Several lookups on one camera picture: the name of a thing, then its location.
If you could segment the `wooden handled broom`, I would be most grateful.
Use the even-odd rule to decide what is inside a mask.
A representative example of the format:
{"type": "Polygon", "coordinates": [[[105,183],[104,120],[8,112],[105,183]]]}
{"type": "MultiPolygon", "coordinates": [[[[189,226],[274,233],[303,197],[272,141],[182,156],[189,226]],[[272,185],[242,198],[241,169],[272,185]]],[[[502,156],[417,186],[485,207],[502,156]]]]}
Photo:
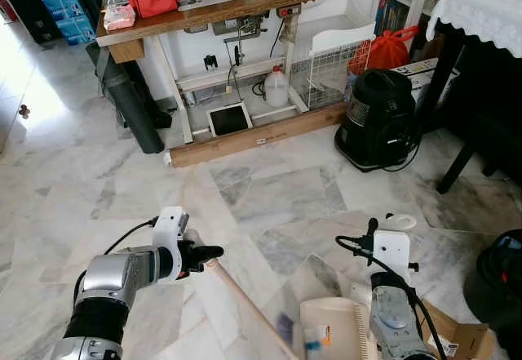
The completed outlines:
{"type": "Polygon", "coordinates": [[[219,334],[221,348],[239,353],[241,360],[299,360],[275,324],[232,278],[223,260],[207,260],[204,270],[193,272],[188,281],[219,334]]]}

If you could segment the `cream long handled dustpan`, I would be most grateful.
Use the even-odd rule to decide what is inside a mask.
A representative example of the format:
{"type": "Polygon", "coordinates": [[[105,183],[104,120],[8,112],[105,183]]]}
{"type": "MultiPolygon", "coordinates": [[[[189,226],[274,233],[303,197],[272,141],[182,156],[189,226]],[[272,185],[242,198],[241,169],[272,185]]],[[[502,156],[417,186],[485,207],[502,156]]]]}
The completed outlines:
{"type": "MultiPolygon", "coordinates": [[[[387,214],[378,221],[379,229],[403,233],[417,224],[408,215],[387,214]]],[[[339,234],[335,243],[368,262],[361,250],[362,236],[339,234]]],[[[306,359],[436,360],[422,337],[409,277],[403,279],[373,256],[370,262],[363,272],[368,278],[368,304],[325,297],[306,300],[299,307],[306,359]]]]}

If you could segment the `brown cardboard box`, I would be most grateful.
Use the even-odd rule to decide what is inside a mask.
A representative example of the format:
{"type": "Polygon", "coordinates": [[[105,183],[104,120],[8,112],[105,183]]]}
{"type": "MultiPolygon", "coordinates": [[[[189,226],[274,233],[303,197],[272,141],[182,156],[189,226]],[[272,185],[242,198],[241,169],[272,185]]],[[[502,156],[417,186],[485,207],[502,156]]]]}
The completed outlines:
{"type": "Polygon", "coordinates": [[[491,360],[500,349],[488,324],[460,323],[423,300],[447,360],[491,360]]]}

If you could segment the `long wooden plank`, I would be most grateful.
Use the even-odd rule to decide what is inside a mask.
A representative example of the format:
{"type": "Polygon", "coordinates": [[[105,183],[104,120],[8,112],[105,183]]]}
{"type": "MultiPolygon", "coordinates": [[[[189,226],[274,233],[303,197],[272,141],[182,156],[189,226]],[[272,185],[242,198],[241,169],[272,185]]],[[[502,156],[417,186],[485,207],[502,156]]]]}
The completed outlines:
{"type": "Polygon", "coordinates": [[[163,158],[171,167],[190,167],[264,144],[306,135],[317,129],[338,125],[344,120],[346,120],[346,104],[332,104],[323,109],[307,111],[268,125],[251,127],[231,135],[198,141],[198,143],[184,144],[164,153],[163,158]]]}

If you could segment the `white framed dark tablet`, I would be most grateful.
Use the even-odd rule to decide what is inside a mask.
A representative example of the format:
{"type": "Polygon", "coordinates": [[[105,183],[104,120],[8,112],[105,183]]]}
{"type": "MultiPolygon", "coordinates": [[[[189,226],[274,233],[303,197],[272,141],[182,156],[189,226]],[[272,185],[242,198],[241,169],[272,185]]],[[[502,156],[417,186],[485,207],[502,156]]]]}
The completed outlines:
{"type": "Polygon", "coordinates": [[[243,102],[209,110],[206,118],[213,137],[231,135],[254,127],[253,118],[243,102]]]}

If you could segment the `dark grey cylinder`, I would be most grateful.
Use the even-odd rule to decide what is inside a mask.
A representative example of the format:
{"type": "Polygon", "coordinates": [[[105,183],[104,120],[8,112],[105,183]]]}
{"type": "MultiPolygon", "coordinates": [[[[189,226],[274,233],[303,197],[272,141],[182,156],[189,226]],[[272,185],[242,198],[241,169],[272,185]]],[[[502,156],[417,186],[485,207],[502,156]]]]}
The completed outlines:
{"type": "Polygon", "coordinates": [[[104,98],[114,105],[143,153],[164,152],[166,144],[159,131],[171,126],[170,113],[157,106],[148,88],[135,83],[133,73],[117,63],[107,47],[91,42],[86,53],[95,65],[104,98]]]}

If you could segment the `white printed box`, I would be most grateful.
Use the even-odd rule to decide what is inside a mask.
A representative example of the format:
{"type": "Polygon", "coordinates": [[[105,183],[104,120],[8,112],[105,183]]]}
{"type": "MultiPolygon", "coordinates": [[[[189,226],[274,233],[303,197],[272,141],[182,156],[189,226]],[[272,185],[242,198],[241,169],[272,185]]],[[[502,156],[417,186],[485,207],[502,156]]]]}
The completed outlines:
{"type": "Polygon", "coordinates": [[[411,83],[411,94],[418,96],[421,95],[431,83],[437,62],[439,62],[439,58],[425,59],[404,66],[399,66],[399,68],[394,68],[392,70],[406,76],[411,83]]]}

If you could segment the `white plastic jug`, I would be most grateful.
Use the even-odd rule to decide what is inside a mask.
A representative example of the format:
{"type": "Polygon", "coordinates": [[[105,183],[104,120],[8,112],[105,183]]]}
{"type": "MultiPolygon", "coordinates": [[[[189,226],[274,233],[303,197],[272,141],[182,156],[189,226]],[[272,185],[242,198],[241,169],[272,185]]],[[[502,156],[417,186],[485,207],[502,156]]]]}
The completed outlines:
{"type": "Polygon", "coordinates": [[[272,107],[285,107],[290,102],[290,80],[282,70],[282,65],[273,66],[272,72],[263,83],[264,101],[272,107]]]}

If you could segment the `black wooden table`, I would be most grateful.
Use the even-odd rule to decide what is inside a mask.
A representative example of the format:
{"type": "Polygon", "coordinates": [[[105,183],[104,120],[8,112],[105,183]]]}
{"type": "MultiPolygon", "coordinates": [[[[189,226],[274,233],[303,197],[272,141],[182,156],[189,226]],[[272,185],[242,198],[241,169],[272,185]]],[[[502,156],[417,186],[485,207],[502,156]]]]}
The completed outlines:
{"type": "Polygon", "coordinates": [[[422,132],[447,128],[463,145],[436,189],[447,193],[475,153],[485,176],[522,178],[522,60],[448,23],[431,23],[444,37],[439,61],[418,103],[422,132]]]}

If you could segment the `red plastic bag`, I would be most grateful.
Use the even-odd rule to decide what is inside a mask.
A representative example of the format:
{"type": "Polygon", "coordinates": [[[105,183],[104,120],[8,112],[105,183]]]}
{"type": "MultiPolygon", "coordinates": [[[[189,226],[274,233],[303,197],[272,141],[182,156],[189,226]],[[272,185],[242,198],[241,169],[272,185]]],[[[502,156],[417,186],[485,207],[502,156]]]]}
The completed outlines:
{"type": "Polygon", "coordinates": [[[418,34],[417,25],[399,31],[385,31],[375,39],[365,40],[356,47],[354,56],[347,62],[347,71],[361,75],[369,69],[394,69],[410,61],[406,42],[418,34]]]}

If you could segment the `white plastic tub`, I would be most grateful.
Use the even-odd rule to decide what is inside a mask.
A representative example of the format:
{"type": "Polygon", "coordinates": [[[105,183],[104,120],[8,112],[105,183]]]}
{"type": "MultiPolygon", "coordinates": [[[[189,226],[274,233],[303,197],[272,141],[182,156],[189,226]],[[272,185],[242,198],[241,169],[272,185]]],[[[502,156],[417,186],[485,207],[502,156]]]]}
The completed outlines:
{"type": "Polygon", "coordinates": [[[375,38],[375,21],[350,0],[306,2],[299,27],[308,39],[309,56],[375,38]]]}

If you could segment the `wooden top work table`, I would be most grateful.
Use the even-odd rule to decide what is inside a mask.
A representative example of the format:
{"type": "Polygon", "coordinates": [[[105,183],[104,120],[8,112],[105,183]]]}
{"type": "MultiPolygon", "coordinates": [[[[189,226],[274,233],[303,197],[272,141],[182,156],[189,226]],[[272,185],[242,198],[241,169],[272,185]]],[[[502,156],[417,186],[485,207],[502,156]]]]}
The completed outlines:
{"type": "Polygon", "coordinates": [[[161,82],[175,99],[178,111],[178,125],[182,137],[180,144],[191,144],[195,140],[190,122],[188,107],[184,95],[186,92],[198,89],[201,84],[189,85],[190,77],[182,78],[171,61],[172,51],[169,51],[161,37],[165,34],[203,25],[219,23],[245,16],[257,16],[266,11],[279,8],[301,6],[304,2],[316,0],[219,0],[204,2],[201,7],[187,10],[169,11],[159,16],[138,18],[130,28],[108,30],[100,25],[97,31],[98,46],[111,51],[112,57],[118,63],[147,58],[151,60],[161,76],[161,82]]]}

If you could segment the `white lace tablecloth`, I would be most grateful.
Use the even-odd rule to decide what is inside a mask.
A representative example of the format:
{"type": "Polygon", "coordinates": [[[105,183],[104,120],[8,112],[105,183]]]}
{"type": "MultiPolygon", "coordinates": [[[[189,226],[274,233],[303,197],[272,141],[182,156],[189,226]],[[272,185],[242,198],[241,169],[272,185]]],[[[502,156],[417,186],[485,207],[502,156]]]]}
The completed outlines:
{"type": "Polygon", "coordinates": [[[425,39],[433,39],[439,23],[522,57],[522,0],[440,0],[432,9],[425,39]]]}

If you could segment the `pink plastic packet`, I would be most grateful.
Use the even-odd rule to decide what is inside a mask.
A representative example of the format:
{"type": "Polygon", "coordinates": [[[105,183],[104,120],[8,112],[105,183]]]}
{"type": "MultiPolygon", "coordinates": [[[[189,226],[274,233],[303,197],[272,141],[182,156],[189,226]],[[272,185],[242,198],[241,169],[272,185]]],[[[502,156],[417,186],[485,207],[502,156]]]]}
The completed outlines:
{"type": "Polygon", "coordinates": [[[109,4],[102,10],[105,30],[122,30],[135,24],[135,9],[128,4],[109,4]]]}

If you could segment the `blue printed carton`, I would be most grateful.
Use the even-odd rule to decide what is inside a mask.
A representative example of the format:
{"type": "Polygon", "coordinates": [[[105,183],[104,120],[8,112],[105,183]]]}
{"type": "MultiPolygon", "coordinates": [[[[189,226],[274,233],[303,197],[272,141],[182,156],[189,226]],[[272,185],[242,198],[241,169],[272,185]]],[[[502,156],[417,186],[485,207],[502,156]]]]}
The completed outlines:
{"type": "Polygon", "coordinates": [[[70,46],[94,42],[95,29],[79,0],[41,0],[70,46]]]}

